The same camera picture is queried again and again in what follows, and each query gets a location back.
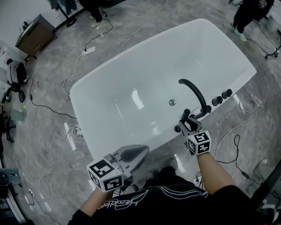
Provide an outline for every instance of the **tripod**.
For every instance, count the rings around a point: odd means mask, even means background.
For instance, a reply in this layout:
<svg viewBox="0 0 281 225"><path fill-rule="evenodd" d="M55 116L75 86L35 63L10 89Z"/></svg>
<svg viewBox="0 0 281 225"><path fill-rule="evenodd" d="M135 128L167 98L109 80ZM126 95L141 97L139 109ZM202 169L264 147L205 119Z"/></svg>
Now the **tripod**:
<svg viewBox="0 0 281 225"><path fill-rule="evenodd" d="M273 53L267 54L267 55L265 56L265 58L267 59L268 56L272 56L272 57L277 58L277 57L278 57L278 50L279 50L280 48L281 48L281 45L280 45Z"/></svg>

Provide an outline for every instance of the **black pants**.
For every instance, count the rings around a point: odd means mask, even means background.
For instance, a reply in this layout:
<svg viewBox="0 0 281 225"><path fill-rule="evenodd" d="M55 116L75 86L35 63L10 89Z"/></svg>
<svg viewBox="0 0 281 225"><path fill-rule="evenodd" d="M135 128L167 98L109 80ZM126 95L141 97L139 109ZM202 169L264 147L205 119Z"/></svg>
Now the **black pants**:
<svg viewBox="0 0 281 225"><path fill-rule="evenodd" d="M244 27L247 26L256 16L257 8L246 6L244 3L240 5L234 16L233 26L237 26L240 33L244 32Z"/></svg>
<svg viewBox="0 0 281 225"><path fill-rule="evenodd" d="M92 16L96 19L96 22L102 21L102 16L98 9L98 0L78 0L80 4L92 14Z"/></svg>
<svg viewBox="0 0 281 225"><path fill-rule="evenodd" d="M181 183L193 184L192 182L189 182L184 178L177 176L173 167L165 167L160 171L157 179L148 179L145 183L144 188L151 186L168 186L171 184Z"/></svg>

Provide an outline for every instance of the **white cable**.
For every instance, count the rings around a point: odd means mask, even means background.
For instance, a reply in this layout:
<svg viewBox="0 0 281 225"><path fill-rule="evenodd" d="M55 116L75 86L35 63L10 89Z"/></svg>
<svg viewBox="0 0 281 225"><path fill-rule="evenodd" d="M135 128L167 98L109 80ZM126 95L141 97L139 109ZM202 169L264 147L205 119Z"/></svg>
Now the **white cable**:
<svg viewBox="0 0 281 225"><path fill-rule="evenodd" d="M67 94L68 96L70 96L70 94L68 94L65 90L64 90L64 86L65 86L65 83L66 83L66 80L68 79L69 76L73 75L76 71L77 71L77 63L78 63L78 60L79 58L81 58L83 55L80 55L78 58L77 58L77 61L76 61L76 67L75 67L75 71L70 73L64 80L64 84L62 85L62 90L64 91L65 94Z"/></svg>
<svg viewBox="0 0 281 225"><path fill-rule="evenodd" d="M247 111L247 110L245 110L245 109L243 109L243 108L241 107L241 101L242 101L242 98L243 98L244 96L247 97L247 98L249 98L249 99L254 103L255 108L254 108L252 111ZM221 142L225 139L225 137L227 137L228 134L229 134L230 132L232 132L234 129L236 129L236 128L238 128L238 127L246 127L246 126L248 126L250 123L254 122L254 121L256 120L256 118L257 118L257 106L256 106L256 102L255 102L252 98L250 98L249 96L243 94L243 95L240 97L240 100L239 100L239 107L240 107L240 109L241 109L242 111L244 111L245 113L253 113L253 112L255 111L255 118L254 118L253 120L251 120L250 122L248 122L247 124L244 124L244 125L243 125L243 124L237 125L236 127L232 128L229 132L227 132L227 133L225 134L225 136L220 140L220 142L219 142L219 143L217 144L217 146L216 146L215 155L214 155L214 159L215 159L215 160L216 160L216 154L217 154L217 151L218 151L218 149L219 149L219 146L220 146Z"/></svg>
<svg viewBox="0 0 281 225"><path fill-rule="evenodd" d="M121 53L121 51L123 50L123 47L128 43L129 38L130 38L131 36L137 34L137 33L138 33L140 30L142 30L143 28L145 28L145 27L147 27L148 25L152 24L152 23L154 22L154 20L157 18L157 16L159 15L160 11L163 10L163 9L168 5L168 3L169 3L169 0L166 1L165 5L158 11L158 13L155 15L155 17L152 19L152 21L151 21L150 23L148 23L148 24L146 24L145 26L141 27L141 28L138 29L135 33L131 34L131 35L127 38L127 40L125 41L125 43L124 43L123 46L121 47L121 49L120 49L120 51L119 51L118 54Z"/></svg>
<svg viewBox="0 0 281 225"><path fill-rule="evenodd" d="M55 135L53 136L52 143L50 144L50 154L51 154L51 157L52 157L51 168L46 168L46 169L44 170L44 173L43 173L42 177L38 180L38 190L39 190L40 195L42 195L42 193L41 193L41 180L42 180L42 179L45 179L45 180L48 182L48 185L49 185L50 190L51 190L51 192L52 192L52 196L48 196L46 193L44 193L44 195L47 196L47 197L49 197L49 198L54 198L54 191L53 191L53 188L52 188L52 186L50 185L48 179L45 177L45 173L46 173L46 171L50 171L50 170L53 169L54 157L53 157L53 154L52 154L52 145L53 145L55 136L59 136L59 137L62 138L62 139L66 138L67 136L70 136L70 139L71 139L71 135L70 135L70 134L71 134L71 132L72 132L72 134L73 134L73 133L76 134L76 135L74 135L73 137L76 138L76 137L79 136L79 137L82 139L81 141L75 141L75 142L78 142L78 143L83 142L83 141L84 141L84 138L82 137L82 135L78 135L76 132L74 132L75 129L76 129L76 130L78 129L78 125L76 125L76 124L71 124L70 127L69 127L69 129L68 129L68 131L67 131L67 134L66 134L64 137L60 136L59 134L55 134Z"/></svg>

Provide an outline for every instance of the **wooden cabinet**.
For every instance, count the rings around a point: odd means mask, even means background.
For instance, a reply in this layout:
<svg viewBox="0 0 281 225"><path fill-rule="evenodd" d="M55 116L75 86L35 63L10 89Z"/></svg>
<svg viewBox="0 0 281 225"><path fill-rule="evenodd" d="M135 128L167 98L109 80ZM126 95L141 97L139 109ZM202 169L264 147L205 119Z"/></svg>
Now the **wooden cabinet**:
<svg viewBox="0 0 281 225"><path fill-rule="evenodd" d="M54 37L54 30L55 28L39 15L19 36L15 46L24 53L35 56Z"/></svg>

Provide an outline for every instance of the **white plastic container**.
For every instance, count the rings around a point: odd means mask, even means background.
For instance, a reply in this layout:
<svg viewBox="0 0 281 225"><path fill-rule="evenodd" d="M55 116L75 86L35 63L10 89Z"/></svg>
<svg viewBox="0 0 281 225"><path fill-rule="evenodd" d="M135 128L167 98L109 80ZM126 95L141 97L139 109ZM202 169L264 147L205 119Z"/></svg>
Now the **white plastic container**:
<svg viewBox="0 0 281 225"><path fill-rule="evenodd" d="M281 18L276 13L271 13L270 17L266 23L266 29L274 33L276 32L281 26Z"/></svg>

